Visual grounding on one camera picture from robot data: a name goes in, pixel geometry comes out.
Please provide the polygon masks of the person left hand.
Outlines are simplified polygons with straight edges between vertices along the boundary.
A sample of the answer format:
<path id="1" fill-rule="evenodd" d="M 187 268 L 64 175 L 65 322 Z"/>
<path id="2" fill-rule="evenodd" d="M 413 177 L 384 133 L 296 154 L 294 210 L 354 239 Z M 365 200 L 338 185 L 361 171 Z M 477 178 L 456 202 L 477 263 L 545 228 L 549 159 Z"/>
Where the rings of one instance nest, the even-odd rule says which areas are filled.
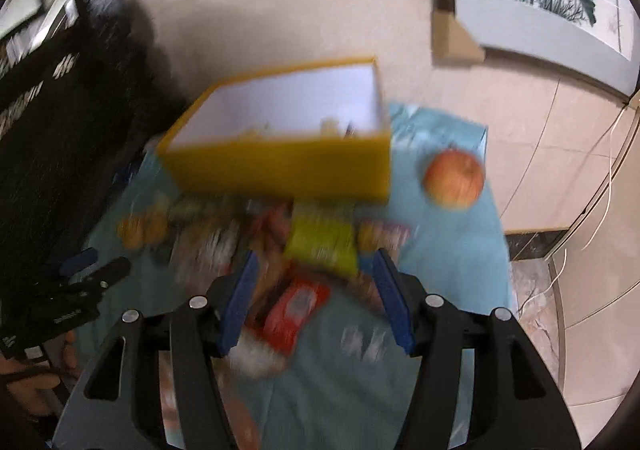
<path id="1" fill-rule="evenodd" d="M 76 348 L 76 333 L 68 331 L 62 340 L 61 352 L 58 356 L 60 365 L 58 366 L 64 378 L 78 378 L 81 374 L 79 368 Z M 1 356 L 1 374 L 28 373 L 30 369 L 42 366 L 49 368 L 49 363 L 30 363 L 27 361 L 8 359 Z M 58 374 L 51 372 L 40 372 L 30 374 L 27 378 L 13 381 L 6 385 L 9 394 L 17 401 L 26 412 L 33 416 L 47 416 L 53 413 L 53 404 L 49 399 L 50 390 L 61 385 L 62 380 Z"/>

